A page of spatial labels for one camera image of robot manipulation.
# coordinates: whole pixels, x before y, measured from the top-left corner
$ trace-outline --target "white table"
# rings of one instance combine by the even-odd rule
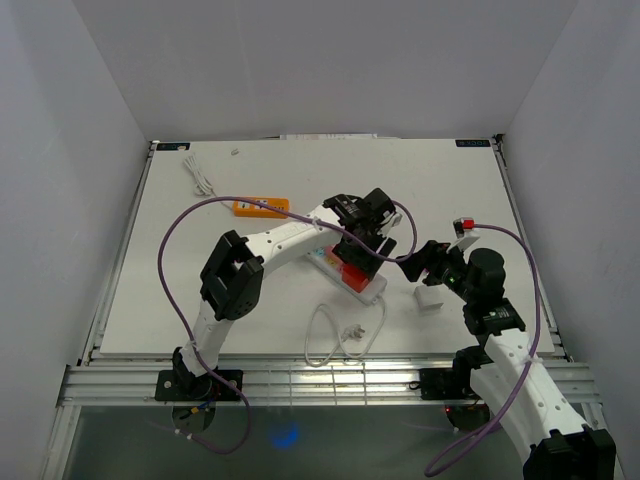
[[[415,216],[419,247],[429,239],[454,239],[452,221],[461,216],[517,231],[491,148],[458,148],[453,140],[265,140],[194,142],[194,151],[219,195],[286,197],[298,213],[337,193],[363,196],[381,187]],[[158,151],[153,157],[100,348],[105,356],[166,357],[187,339],[161,289],[156,255],[169,225],[200,200],[182,165],[190,152]],[[165,272],[192,325],[200,303],[199,273],[220,235],[232,229],[241,235],[257,233],[284,221],[238,218],[221,205],[209,205],[182,223],[167,247]],[[506,295],[533,331],[533,287],[523,252],[505,235],[481,234],[474,248],[493,248],[504,256]],[[398,241],[394,255],[408,250],[406,219],[391,236]],[[409,283],[397,265],[385,264],[380,273],[389,281],[384,293],[389,316],[372,355],[451,354],[477,343],[465,327],[463,302],[453,293],[442,293],[440,311],[421,314],[413,297],[417,284]],[[236,322],[222,353],[299,356],[309,314],[319,302],[332,306],[343,327],[362,324],[365,341],[380,318],[379,307],[363,306],[300,259],[263,283],[260,303]],[[311,351],[328,352],[335,341],[328,321],[318,318]],[[352,343],[352,351],[364,343]],[[553,350],[544,322],[539,351]]]

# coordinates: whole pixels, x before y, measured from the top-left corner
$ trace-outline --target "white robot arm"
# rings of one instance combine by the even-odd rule
[[[458,241],[430,240],[399,264],[408,280],[415,282],[426,271],[427,286],[444,284],[462,298],[465,324],[479,343],[457,352],[453,368],[429,376],[431,385],[423,388],[439,390],[448,385],[470,392],[483,399],[494,415],[516,392],[500,424],[518,451],[525,480],[613,479],[615,443],[609,433],[592,430],[537,355],[529,358],[532,340],[504,297],[502,256],[479,248],[465,261],[464,248],[477,239],[473,225],[472,219],[457,220]],[[529,371],[522,381],[525,368]]]
[[[375,276],[382,260],[374,259],[341,231],[316,222],[346,229],[372,250],[388,255],[395,241],[387,235],[402,216],[380,189],[363,199],[338,195],[306,215],[313,223],[292,221],[255,235],[240,238],[235,231],[220,239],[201,278],[202,301],[193,330],[198,352],[212,368],[218,364],[220,349],[233,323],[256,306],[260,285],[271,272],[308,252],[338,245],[338,255],[355,265],[369,279]],[[202,377],[206,370],[188,343],[174,354],[174,366],[183,383]]]

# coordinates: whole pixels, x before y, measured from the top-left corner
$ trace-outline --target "cable tie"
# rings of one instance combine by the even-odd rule
[[[313,228],[315,228],[316,230],[320,231],[320,226],[318,225],[318,221],[320,220],[320,218],[318,218],[317,216],[314,216],[311,219],[311,225],[313,225]]]

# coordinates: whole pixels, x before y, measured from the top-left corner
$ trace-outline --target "power strip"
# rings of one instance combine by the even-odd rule
[[[333,280],[334,283],[344,288],[365,305],[372,305],[376,303],[376,298],[387,287],[387,279],[379,273],[376,273],[376,276],[366,287],[364,287],[362,292],[356,292],[342,281],[342,267],[344,264],[331,253],[332,248],[333,247],[319,248],[313,252],[307,253],[307,258],[325,275]]]

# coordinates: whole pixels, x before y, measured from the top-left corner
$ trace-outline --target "red object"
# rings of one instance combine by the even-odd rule
[[[345,263],[342,267],[342,281],[358,293],[369,285],[369,279],[362,270],[348,263]]]

